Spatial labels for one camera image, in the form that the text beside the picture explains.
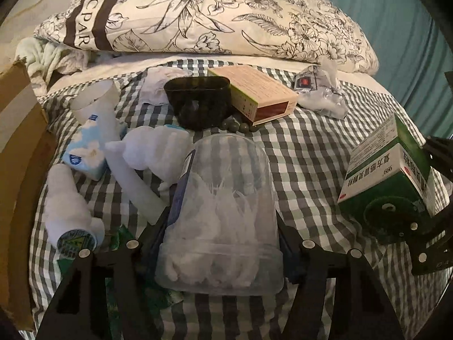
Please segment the white plush toy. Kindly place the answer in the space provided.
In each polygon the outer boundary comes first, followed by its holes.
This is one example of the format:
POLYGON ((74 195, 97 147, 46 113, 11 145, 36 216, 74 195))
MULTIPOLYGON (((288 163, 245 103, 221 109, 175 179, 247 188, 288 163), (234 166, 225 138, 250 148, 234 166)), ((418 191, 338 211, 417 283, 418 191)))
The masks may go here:
POLYGON ((140 126, 120 141, 109 141, 106 150, 120 155, 134 170, 150 170, 169 185, 177 183, 186 156, 193 145, 188 131, 174 126, 140 126))

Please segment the floral quilt pillow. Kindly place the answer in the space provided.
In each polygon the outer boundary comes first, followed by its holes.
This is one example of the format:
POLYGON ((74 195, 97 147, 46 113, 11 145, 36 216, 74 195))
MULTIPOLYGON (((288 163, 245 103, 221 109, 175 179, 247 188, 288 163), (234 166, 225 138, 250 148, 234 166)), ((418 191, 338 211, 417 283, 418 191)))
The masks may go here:
POLYGON ((79 50, 327 58, 346 72, 379 70, 365 33, 329 0, 70 0, 35 35, 79 50))

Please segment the checkered bed sheet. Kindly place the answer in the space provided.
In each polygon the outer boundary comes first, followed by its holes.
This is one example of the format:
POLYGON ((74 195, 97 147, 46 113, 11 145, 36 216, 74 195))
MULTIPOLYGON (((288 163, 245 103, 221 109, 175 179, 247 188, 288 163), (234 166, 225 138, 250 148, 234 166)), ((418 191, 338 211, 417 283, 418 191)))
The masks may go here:
MULTIPOLYGON (((176 124, 168 106, 139 105, 139 91, 146 70, 135 69, 123 75, 110 75, 119 85, 121 97, 117 117, 130 128, 176 124)), ((57 137, 52 163, 60 163, 66 146, 79 128, 70 111, 70 101, 91 83, 101 79, 82 79, 39 99, 57 137)), ((396 113, 419 144, 422 133, 403 107, 384 90, 371 84, 353 84, 346 79, 345 99, 349 113, 335 121, 299 107, 288 117, 272 121, 248 134, 266 152, 279 206, 286 224, 298 229, 304 239, 312 239, 325 250, 347 252, 361 249, 379 276, 406 339, 413 339, 428 320, 451 277, 447 269, 431 275, 413 276, 406 244, 381 246, 362 232, 356 221, 345 220, 336 201, 343 185, 349 152, 369 133, 396 113)), ((102 218, 108 233, 124 225, 140 235, 146 221, 122 195, 116 181, 106 173, 95 182, 83 174, 74 177, 94 216, 102 218)), ((48 242, 44 228, 44 202, 47 187, 41 192, 31 234, 29 282, 35 301, 35 332, 61 280, 59 255, 48 242)), ((156 325, 162 339, 276 339, 286 324, 296 286, 287 283, 275 296, 209 297, 183 294, 182 302, 157 313, 156 325)))

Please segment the clear tape roll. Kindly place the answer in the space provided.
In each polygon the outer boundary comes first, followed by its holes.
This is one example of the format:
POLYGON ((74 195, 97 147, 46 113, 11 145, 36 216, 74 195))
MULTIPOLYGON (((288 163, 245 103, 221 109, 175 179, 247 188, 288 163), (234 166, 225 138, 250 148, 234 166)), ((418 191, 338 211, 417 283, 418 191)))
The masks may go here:
POLYGON ((97 114, 98 105, 108 103, 116 107, 120 91, 116 84, 108 79, 90 84, 79 92, 70 102, 70 111, 76 121, 83 125, 92 114, 97 114))

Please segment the blue tissue pack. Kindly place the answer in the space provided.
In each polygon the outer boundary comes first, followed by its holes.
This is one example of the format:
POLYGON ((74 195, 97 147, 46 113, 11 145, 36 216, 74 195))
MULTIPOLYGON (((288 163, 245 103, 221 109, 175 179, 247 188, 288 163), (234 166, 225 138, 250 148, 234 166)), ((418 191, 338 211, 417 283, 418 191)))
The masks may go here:
POLYGON ((73 134, 62 161, 91 180, 100 181, 103 177, 107 161, 101 149, 101 133, 96 114, 92 114, 73 134))

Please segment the cardboard box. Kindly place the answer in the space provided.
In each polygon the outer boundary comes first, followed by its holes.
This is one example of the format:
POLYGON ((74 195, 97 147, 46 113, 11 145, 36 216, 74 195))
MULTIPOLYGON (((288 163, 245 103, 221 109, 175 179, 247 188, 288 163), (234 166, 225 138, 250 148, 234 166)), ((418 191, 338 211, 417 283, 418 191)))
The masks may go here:
POLYGON ((55 137, 25 65, 1 69, 1 310, 17 330, 34 329, 29 245, 55 137))

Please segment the teal curtain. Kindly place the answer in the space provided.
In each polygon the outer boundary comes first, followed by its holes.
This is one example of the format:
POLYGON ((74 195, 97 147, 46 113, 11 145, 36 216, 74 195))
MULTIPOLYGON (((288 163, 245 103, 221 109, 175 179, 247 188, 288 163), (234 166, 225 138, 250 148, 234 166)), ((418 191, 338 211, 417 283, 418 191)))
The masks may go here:
POLYGON ((452 136, 452 51, 419 0, 330 0, 356 21, 379 59, 375 79, 425 135, 452 136))

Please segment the mint green towel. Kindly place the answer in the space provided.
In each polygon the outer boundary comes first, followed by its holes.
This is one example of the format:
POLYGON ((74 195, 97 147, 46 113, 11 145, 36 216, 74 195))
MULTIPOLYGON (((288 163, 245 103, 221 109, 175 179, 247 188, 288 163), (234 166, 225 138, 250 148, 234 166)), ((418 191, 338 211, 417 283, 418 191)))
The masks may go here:
POLYGON ((15 52, 15 60, 25 65, 31 87, 37 97, 47 94, 55 71, 61 75, 84 71, 87 69, 89 59, 88 51, 35 37, 22 39, 15 52))

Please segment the dark oval container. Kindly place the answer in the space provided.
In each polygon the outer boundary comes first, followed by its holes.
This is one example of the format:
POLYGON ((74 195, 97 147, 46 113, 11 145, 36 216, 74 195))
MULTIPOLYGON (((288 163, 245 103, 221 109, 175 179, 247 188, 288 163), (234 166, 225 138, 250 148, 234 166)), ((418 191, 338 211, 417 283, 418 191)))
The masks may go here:
POLYGON ((191 131, 219 127, 231 106, 230 80, 222 76, 174 78, 164 91, 178 124, 191 131))

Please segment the clear plastic bag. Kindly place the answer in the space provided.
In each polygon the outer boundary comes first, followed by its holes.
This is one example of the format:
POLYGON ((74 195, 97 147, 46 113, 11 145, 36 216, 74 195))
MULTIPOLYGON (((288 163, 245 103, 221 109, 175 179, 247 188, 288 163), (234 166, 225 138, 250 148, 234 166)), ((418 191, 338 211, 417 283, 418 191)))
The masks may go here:
POLYGON ((348 107, 337 73, 337 63, 327 58, 297 73, 292 85, 298 95, 297 104, 328 118, 343 120, 348 107))

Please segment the green white medicine box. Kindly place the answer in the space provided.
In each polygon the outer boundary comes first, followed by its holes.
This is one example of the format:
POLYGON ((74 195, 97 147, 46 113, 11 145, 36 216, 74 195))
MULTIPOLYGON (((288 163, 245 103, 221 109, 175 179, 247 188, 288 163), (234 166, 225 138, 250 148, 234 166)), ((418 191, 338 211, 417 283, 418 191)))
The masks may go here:
POLYGON ((407 209, 435 213, 435 185, 428 158, 397 114, 391 114, 350 155, 338 198, 343 216, 407 209))

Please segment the tan brown carton box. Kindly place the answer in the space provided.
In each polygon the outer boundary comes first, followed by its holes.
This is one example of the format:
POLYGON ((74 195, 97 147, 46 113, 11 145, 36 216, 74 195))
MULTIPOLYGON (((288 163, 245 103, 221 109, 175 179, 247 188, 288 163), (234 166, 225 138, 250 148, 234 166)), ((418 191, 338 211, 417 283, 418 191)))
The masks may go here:
POLYGON ((295 91, 249 65, 226 65, 207 72, 230 80, 231 104, 252 125, 291 115, 296 108, 295 91))

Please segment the white bottle green cap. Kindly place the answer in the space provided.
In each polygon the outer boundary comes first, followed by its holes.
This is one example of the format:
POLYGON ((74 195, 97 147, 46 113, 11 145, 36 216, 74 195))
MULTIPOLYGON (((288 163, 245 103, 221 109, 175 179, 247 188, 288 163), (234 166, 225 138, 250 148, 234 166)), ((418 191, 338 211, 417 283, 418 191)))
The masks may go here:
POLYGON ((58 163, 50 168, 44 202, 44 225, 48 240, 60 255, 73 260, 82 249, 94 251, 104 241, 102 219, 92 216, 79 194, 71 169, 58 163))

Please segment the clear plastic jar cotton swabs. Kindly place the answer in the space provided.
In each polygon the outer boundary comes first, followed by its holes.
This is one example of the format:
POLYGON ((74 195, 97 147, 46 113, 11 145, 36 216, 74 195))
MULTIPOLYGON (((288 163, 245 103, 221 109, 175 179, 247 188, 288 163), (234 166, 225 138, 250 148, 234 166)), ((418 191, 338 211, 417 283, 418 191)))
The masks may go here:
POLYGON ((187 155, 159 247, 164 288, 265 296, 284 283, 276 198, 264 150, 233 133, 204 137, 187 155))

